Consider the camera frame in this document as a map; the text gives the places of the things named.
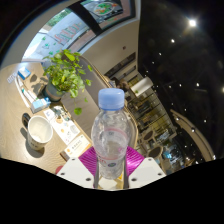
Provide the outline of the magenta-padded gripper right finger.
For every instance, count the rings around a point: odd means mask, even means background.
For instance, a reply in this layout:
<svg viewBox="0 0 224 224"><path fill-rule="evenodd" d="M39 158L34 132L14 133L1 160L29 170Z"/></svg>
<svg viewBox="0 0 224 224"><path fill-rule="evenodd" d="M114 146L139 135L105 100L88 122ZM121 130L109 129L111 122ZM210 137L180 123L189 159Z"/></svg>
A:
<svg viewBox="0 0 224 224"><path fill-rule="evenodd" d="M125 189L140 188L165 176L166 174L152 157L144 158L135 149L127 148L124 177Z"/></svg>

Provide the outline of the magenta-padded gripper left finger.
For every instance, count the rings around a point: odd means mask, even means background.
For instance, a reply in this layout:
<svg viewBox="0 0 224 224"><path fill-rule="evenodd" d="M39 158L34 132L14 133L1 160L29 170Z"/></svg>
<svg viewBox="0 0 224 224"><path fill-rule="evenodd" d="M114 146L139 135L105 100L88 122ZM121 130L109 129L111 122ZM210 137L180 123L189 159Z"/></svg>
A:
<svg viewBox="0 0 224 224"><path fill-rule="evenodd" d="M70 158L57 175L78 186L94 189L98 177L97 155L93 147L77 158Z"/></svg>

